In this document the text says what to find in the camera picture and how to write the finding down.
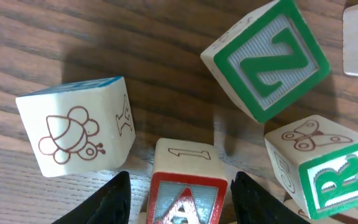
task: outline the red frame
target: red frame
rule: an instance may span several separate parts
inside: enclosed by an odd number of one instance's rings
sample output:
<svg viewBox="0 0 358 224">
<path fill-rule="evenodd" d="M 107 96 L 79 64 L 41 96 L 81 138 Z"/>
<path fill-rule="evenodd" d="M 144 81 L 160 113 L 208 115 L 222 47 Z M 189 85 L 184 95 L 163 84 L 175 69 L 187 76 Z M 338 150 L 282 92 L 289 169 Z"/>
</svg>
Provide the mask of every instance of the red frame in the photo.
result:
<svg viewBox="0 0 358 224">
<path fill-rule="evenodd" d="M 156 172 L 155 174 L 153 174 L 152 181 L 150 183 L 150 196 L 149 196 L 149 206 L 147 209 L 146 224 L 153 224 L 155 203 L 157 201 L 158 189 L 160 188 L 161 181 L 176 182 L 176 183 L 189 184 L 189 185 L 217 187 L 218 192 L 209 223 L 210 224 L 219 223 L 219 218 L 221 217 L 221 212 L 223 208 L 224 196 L 226 195 L 226 190 L 228 185 L 227 180 L 217 179 L 212 177 L 200 177 L 196 175 Z"/>
</svg>

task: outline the wooden surface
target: wooden surface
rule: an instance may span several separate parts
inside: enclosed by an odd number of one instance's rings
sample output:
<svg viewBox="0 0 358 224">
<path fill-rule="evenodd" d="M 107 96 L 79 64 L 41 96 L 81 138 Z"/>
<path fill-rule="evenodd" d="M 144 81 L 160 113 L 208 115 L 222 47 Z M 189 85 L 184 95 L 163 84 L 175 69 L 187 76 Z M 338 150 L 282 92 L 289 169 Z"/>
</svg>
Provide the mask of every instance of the wooden surface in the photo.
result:
<svg viewBox="0 0 358 224">
<path fill-rule="evenodd" d="M 264 126 L 224 94 L 199 54 L 269 0 L 0 0 L 0 223 L 51 223 L 117 171 L 41 176 L 15 97 L 61 82 L 124 75 L 137 139 L 131 223 L 145 204 L 157 139 L 214 144 L 229 178 L 246 170 L 280 200 Z M 358 78 L 342 69 L 345 0 L 297 0 L 332 75 L 266 124 L 320 114 L 358 131 Z M 230 192 L 221 223 L 235 220 Z"/>
</svg>

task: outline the green frame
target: green frame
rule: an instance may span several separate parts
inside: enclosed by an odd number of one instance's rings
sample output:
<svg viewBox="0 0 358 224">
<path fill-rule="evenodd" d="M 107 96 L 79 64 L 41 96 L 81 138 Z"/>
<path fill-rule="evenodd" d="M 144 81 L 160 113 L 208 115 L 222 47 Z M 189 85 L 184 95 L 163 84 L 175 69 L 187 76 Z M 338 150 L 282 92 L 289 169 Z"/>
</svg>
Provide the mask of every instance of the green frame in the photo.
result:
<svg viewBox="0 0 358 224">
<path fill-rule="evenodd" d="M 358 206 L 358 200 L 355 200 L 350 203 L 345 203 L 344 205 L 334 206 L 333 208 L 327 208 L 327 209 L 323 209 L 323 211 L 321 211 L 321 212 L 317 212 L 315 204 L 314 204 L 314 200 L 313 200 L 313 194 L 311 191 L 310 180 L 309 180 L 309 175 L 308 175 L 308 169 L 318 166 L 320 164 L 323 164 L 325 162 L 328 162 L 330 160 L 333 160 L 335 158 L 338 158 L 341 156 L 346 156 L 346 155 L 351 154 L 356 151 L 358 151 L 358 143 L 348 146 L 348 147 L 345 147 L 344 149 L 335 151 L 333 153 L 324 155 L 317 159 L 313 159 L 312 161 L 308 161 L 308 162 L 299 166 L 301 186 L 303 188 L 303 193 L 305 194 L 309 214 L 312 219 L 326 218 L 328 216 L 335 215 L 337 213 L 340 213 L 340 212 L 343 212 L 350 208 L 354 208 L 354 207 Z"/>
<path fill-rule="evenodd" d="M 298 31 L 298 34 L 303 39 L 304 44 L 306 44 L 305 47 L 308 47 L 309 52 L 317 63 L 318 69 L 313 75 L 300 83 L 294 89 L 290 90 L 271 107 L 263 110 L 252 93 L 242 82 L 241 78 L 233 69 L 227 58 L 240 46 L 244 45 L 249 39 L 251 39 L 256 33 L 258 33 L 261 30 L 261 27 L 267 26 L 281 14 L 284 14 L 292 21 L 294 29 Z M 320 49 L 320 46 L 313 37 L 309 27 L 293 0 L 279 1 L 264 15 L 251 24 L 243 33 L 237 36 L 233 41 L 225 46 L 225 48 L 218 52 L 214 57 L 214 62 L 220 71 L 225 71 L 222 73 L 226 77 L 226 80 L 233 87 L 239 98 L 246 104 L 253 117 L 260 123 L 268 121 L 276 114 L 284 110 L 287 106 L 295 102 L 321 80 L 326 78 L 331 71 L 327 58 Z"/>
</svg>

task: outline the red letter block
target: red letter block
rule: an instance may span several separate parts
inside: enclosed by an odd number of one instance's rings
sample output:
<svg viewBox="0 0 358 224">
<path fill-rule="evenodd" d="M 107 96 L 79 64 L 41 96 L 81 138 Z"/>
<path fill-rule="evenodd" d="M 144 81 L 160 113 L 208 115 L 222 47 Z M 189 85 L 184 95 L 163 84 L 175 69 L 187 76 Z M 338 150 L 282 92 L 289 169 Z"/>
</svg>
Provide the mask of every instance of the red letter block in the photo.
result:
<svg viewBox="0 0 358 224">
<path fill-rule="evenodd" d="M 213 146 L 160 139 L 147 224 L 218 224 L 226 189 L 223 164 Z"/>
</svg>

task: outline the wood grain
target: wood grain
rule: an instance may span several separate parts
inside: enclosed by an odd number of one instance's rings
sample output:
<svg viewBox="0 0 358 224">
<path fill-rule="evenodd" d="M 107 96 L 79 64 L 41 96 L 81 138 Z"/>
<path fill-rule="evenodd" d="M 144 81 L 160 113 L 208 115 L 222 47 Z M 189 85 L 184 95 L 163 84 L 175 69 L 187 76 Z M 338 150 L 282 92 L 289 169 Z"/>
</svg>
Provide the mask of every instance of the wood grain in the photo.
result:
<svg viewBox="0 0 358 224">
<path fill-rule="evenodd" d="M 345 0 L 297 0 L 332 75 L 265 126 L 224 94 L 200 53 L 269 0 L 0 0 L 0 223 L 51 223 L 118 170 L 47 179 L 14 98 L 58 85 L 126 78 L 137 139 L 121 170 L 132 181 L 131 223 L 145 210 L 160 137 L 214 144 L 233 178 L 245 170 L 280 200 L 263 133 L 320 114 L 358 131 L 358 78 L 342 69 Z M 235 220 L 228 192 L 221 223 Z"/>
</svg>

